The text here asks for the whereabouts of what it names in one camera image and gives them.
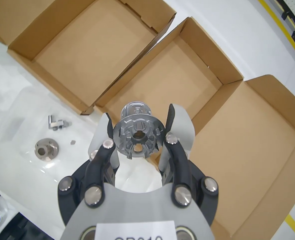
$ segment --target open cardboard box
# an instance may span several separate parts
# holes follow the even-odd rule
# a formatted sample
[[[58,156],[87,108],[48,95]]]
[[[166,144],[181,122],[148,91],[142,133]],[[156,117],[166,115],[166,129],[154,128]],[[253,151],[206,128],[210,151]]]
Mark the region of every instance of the open cardboard box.
[[[166,32],[163,0],[0,0],[9,54],[80,114]]]
[[[270,239],[295,203],[295,97],[273,76],[242,76],[188,18],[96,105],[114,121],[131,101],[164,124],[183,106],[195,127],[190,160],[219,185],[216,239]]]

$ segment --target gray metal hub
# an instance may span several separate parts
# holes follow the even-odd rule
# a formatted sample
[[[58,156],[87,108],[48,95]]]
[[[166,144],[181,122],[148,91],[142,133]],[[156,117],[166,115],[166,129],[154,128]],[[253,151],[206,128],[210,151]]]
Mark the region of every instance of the gray metal hub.
[[[164,137],[162,122],[151,115],[148,105],[138,101],[123,107],[121,120],[113,130],[116,148],[128,159],[148,158],[162,146]]]
[[[51,138],[44,138],[35,144],[34,152],[40,160],[50,161],[58,155],[59,144]]]

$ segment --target label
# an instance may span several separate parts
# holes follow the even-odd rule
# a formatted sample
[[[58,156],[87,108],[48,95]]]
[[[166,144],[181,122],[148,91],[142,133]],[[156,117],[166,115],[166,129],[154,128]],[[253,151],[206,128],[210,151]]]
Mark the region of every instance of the label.
[[[145,223],[98,223],[95,240],[173,240],[174,221]]]

